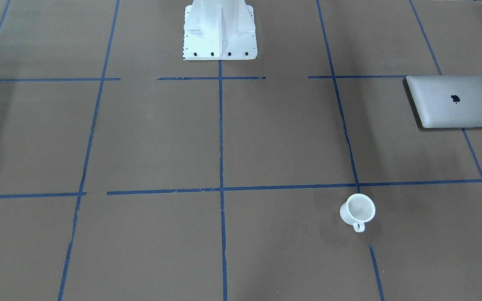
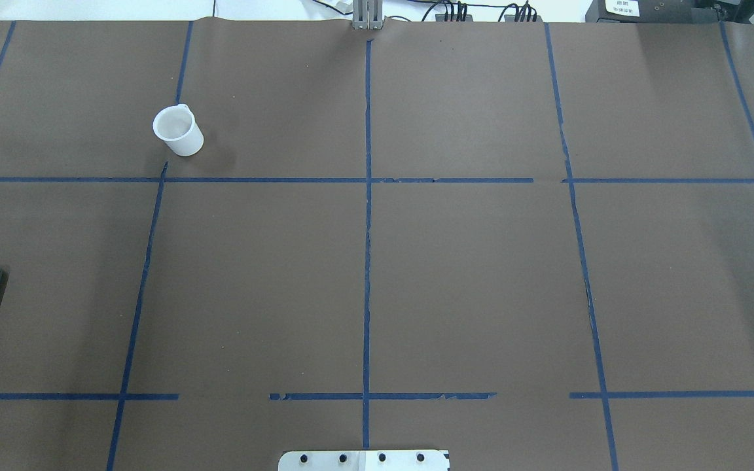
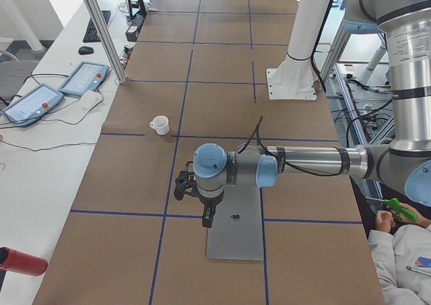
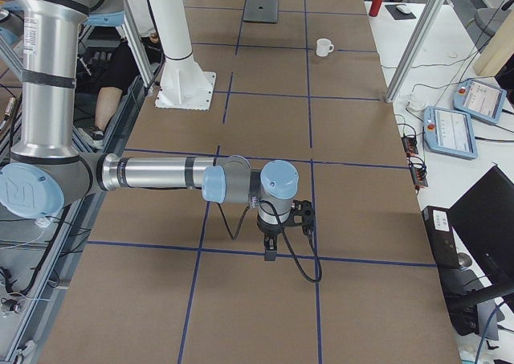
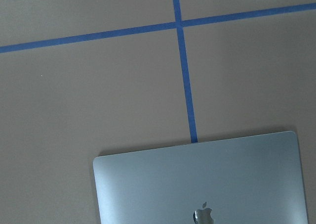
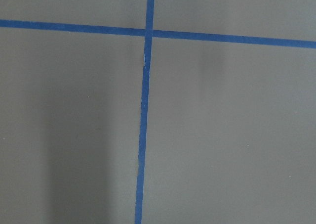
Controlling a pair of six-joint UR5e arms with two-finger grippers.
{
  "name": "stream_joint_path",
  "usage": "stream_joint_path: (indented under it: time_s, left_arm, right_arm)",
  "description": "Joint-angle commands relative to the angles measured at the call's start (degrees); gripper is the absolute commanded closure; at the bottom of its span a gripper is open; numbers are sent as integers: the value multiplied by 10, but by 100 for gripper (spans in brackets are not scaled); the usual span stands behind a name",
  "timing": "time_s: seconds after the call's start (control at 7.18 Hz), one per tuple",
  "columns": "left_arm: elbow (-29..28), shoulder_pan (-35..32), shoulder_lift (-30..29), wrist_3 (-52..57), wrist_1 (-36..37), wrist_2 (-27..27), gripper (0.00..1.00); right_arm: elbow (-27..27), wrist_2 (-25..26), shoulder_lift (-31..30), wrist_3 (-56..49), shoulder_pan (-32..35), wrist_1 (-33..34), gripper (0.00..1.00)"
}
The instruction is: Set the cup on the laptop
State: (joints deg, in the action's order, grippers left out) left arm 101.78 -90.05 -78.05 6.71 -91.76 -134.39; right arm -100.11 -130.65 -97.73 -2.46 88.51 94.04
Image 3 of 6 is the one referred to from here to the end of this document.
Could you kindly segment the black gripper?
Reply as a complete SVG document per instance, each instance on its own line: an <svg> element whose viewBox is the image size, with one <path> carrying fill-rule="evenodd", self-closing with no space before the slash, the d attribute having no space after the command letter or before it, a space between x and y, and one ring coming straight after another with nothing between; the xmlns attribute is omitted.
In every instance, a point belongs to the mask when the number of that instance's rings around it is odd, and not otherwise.
<svg viewBox="0 0 431 305"><path fill-rule="evenodd" d="M207 205L205 204L203 207L203 216L202 216L202 226L204 228L212 228L213 226L213 217L216 213L215 205Z"/></svg>

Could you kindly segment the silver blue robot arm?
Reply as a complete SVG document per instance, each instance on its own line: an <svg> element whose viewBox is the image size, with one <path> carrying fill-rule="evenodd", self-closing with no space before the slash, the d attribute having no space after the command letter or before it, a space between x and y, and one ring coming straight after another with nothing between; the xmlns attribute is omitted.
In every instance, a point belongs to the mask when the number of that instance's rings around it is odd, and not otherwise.
<svg viewBox="0 0 431 305"><path fill-rule="evenodd" d="M228 185L272 187L282 172L369 178L430 204L430 0L347 0L347 23L373 24L387 37L395 137L386 145L197 148L187 192L209 228Z"/></svg>

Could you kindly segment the person's hand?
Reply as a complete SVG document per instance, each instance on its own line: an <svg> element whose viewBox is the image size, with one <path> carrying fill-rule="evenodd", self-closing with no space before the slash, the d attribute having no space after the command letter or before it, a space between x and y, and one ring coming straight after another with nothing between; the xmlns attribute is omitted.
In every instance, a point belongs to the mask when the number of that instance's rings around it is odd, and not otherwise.
<svg viewBox="0 0 431 305"><path fill-rule="evenodd" d="M396 226L396 222L393 219L393 214L390 211L377 211L375 217L374 229L376 231L390 233L391 230Z"/></svg>

